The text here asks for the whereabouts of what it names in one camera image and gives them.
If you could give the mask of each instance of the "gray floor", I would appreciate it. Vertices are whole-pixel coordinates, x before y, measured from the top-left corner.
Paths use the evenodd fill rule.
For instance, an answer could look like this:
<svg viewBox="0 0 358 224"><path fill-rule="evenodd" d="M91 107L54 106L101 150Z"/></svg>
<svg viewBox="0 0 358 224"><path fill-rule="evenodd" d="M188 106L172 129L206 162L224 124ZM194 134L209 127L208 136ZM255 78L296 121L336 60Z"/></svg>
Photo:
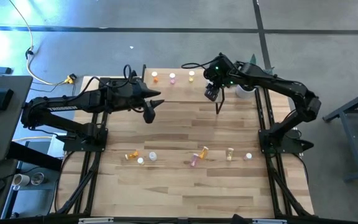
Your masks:
<svg viewBox="0 0 358 224"><path fill-rule="evenodd" d="M17 0L31 25L146 28L256 29L252 0ZM259 0L265 29L358 30L358 1ZM0 25L23 21L6 0L0 0ZM324 218L358 221L358 180L342 178L355 171L339 121L321 117L358 95L358 35L266 35L275 72L303 82L322 101L319 118L300 129L315 147L305 153L315 213ZM27 32L0 31L0 66L26 75ZM256 54L262 65L258 34L148 32L34 32L37 55L32 70L49 82L67 75L120 75L126 63L178 68L185 62L206 62L223 52L231 60ZM33 88L50 89L33 85ZM35 96L71 94L71 86ZM73 113L64 116L72 117ZM18 127L15 138L44 135Z"/></svg>

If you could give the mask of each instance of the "small cup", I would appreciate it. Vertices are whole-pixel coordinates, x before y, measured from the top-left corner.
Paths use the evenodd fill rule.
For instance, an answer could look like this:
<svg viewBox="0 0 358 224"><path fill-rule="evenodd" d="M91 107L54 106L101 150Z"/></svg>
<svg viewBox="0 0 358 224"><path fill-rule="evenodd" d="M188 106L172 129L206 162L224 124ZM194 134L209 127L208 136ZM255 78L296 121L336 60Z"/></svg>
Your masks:
<svg viewBox="0 0 358 224"><path fill-rule="evenodd" d="M40 185L40 184L43 184L43 183L46 183L46 182L47 182L47 178L41 172L35 173L31 177L31 184L32 185L36 186L36 185Z"/></svg>
<svg viewBox="0 0 358 224"><path fill-rule="evenodd" d="M138 158L137 159L137 163L139 164L139 165L143 165L144 164L144 159L143 158Z"/></svg>
<svg viewBox="0 0 358 224"><path fill-rule="evenodd" d="M19 190L20 187L26 186L30 182L30 177L28 175L16 174L13 177L12 186L14 190Z"/></svg>
<svg viewBox="0 0 358 224"><path fill-rule="evenodd" d="M194 74L195 74L194 71L190 71L190 72L189 72L189 82L193 82L193 81L194 81Z"/></svg>
<svg viewBox="0 0 358 224"><path fill-rule="evenodd" d="M252 154L248 152L248 153L246 154L246 156L244 156L243 159L244 159L244 160L252 159Z"/></svg>
<svg viewBox="0 0 358 224"><path fill-rule="evenodd" d="M171 84L175 84L175 82L176 82L175 77L176 77L176 75L174 73L169 74L169 78L171 79L170 80Z"/></svg>
<svg viewBox="0 0 358 224"><path fill-rule="evenodd" d="M151 161L156 161L157 160L157 154L155 152L150 152L149 153L149 158Z"/></svg>

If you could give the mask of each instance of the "yellow object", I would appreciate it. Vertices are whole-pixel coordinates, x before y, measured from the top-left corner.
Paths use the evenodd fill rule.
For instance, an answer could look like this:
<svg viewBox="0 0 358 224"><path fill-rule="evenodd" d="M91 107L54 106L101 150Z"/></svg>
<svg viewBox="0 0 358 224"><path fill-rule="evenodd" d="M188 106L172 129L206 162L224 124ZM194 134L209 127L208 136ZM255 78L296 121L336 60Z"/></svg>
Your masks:
<svg viewBox="0 0 358 224"><path fill-rule="evenodd" d="M66 78L66 80L65 80L63 83L73 84L73 83L74 83L74 80L67 75L67 78Z"/></svg>
<svg viewBox="0 0 358 224"><path fill-rule="evenodd" d="M139 155L139 153L137 152L137 150L133 153L130 154L125 154L125 159L132 159L132 158L136 158Z"/></svg>
<svg viewBox="0 0 358 224"><path fill-rule="evenodd" d="M227 161L231 161L232 157L233 157L233 151L234 149L233 148L228 148L226 150L226 160Z"/></svg>
<svg viewBox="0 0 358 224"><path fill-rule="evenodd" d="M201 151L201 153L199 154L199 158L200 159L204 159L206 157L206 155L208 155L208 148L204 146L203 150Z"/></svg>

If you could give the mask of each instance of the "cup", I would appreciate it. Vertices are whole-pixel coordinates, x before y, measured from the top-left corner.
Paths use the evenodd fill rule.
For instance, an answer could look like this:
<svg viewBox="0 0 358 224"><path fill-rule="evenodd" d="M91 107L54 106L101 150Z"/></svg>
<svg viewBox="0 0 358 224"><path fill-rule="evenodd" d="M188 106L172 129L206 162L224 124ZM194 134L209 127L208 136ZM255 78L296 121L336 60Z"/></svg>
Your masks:
<svg viewBox="0 0 358 224"><path fill-rule="evenodd" d="M44 176L43 173L38 172L35 173L32 177L31 177L31 184L32 185L40 185L43 184L47 181L47 178Z"/></svg>
<svg viewBox="0 0 358 224"><path fill-rule="evenodd" d="M30 182L30 177L28 175L16 174L13 177L12 186L14 190L19 190L20 187L26 186Z"/></svg>

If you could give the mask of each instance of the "black robotic arm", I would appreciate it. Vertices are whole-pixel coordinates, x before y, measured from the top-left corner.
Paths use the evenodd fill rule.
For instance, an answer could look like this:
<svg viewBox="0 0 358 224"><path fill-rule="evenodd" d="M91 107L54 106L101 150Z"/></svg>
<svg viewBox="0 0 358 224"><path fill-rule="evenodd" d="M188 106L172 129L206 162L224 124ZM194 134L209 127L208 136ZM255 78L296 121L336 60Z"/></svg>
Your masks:
<svg viewBox="0 0 358 224"><path fill-rule="evenodd" d="M312 121L317 117L321 102L304 84L268 74L253 63L232 63L222 53L209 62L209 67L204 71L204 77L210 81L210 84L206 87L205 96L211 101L216 100L220 89L232 85L245 85L251 88L261 86L286 95L293 100L295 104L293 113L289 114L281 123L272 125L270 129L260 130L259 135L263 151L277 152L282 144L288 147L294 141L300 142L302 151L313 147L313 144L307 141L285 138L285 135L296 125L301 122Z"/></svg>
<svg viewBox="0 0 358 224"><path fill-rule="evenodd" d="M97 90L86 91L93 79L99 80ZM57 138L65 143L76 142L83 144L80 149L95 147L102 150L103 142L107 138L107 130L95 123L77 123L62 118L52 112L83 110L87 113L107 113L134 110L143 113L146 123L152 123L155 118L154 108L163 103L163 100L146 101L145 98L157 96L161 92L150 90L146 84L136 76L135 71L128 79L110 79L107 83L92 77L86 88L77 96L62 96L55 98L37 97L26 103L22 112L21 122L25 128L35 130L36 127L47 125L67 131L66 136Z"/></svg>

